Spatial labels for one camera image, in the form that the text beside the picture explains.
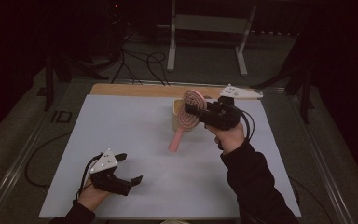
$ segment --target white table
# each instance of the white table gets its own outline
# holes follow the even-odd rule
[[[239,216],[236,195],[213,135],[199,125],[185,133],[179,149],[173,137],[172,97],[89,95],[83,104],[62,160],[40,212],[63,217],[72,206],[87,162],[112,148],[127,153],[115,175],[144,179],[129,196],[113,195],[96,210],[109,219],[227,219]],[[258,100],[236,100],[255,119],[251,141],[266,155],[276,188],[296,216],[301,216],[264,108]]]

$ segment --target pink spiral object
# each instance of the pink spiral object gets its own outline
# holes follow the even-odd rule
[[[168,149],[172,152],[177,151],[183,131],[190,131],[200,122],[195,115],[185,112],[185,103],[195,105],[198,109],[206,109],[207,106],[205,98],[197,91],[186,91],[182,100],[183,103],[180,105],[179,113],[175,119],[177,130],[168,146]]]

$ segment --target table leg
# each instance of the table leg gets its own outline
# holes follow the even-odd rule
[[[235,53],[237,54],[238,67],[240,68],[240,75],[246,77],[248,75],[248,70],[246,69],[245,60],[243,59],[243,49],[245,48],[246,40],[248,39],[249,33],[251,31],[252,21],[255,16],[255,10],[257,6],[252,7],[252,11],[249,15],[249,18],[246,20],[245,28],[243,30],[243,38],[241,44],[235,48]]]
[[[172,17],[171,17],[171,44],[170,44],[170,52],[168,53],[168,64],[167,70],[172,72],[175,67],[175,54],[176,54],[176,43],[175,43],[175,0],[172,0]]]

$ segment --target wrist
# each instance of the wrist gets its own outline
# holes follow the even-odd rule
[[[92,198],[82,198],[80,197],[77,202],[89,209],[94,211],[98,206],[103,202],[104,198],[101,197],[92,197]]]
[[[245,138],[239,139],[238,141],[222,142],[223,154],[226,155],[226,154],[236,150],[243,144],[244,141],[245,141]]]

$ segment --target black sleeve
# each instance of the black sleeve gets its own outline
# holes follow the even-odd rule
[[[90,224],[95,218],[95,214],[85,206],[73,201],[71,210],[65,217],[56,217],[49,224]]]
[[[257,223],[255,220],[268,224],[298,223],[274,187],[275,180],[266,158],[247,140],[234,151],[221,155],[221,159],[228,168],[228,184],[237,194],[241,223]]]

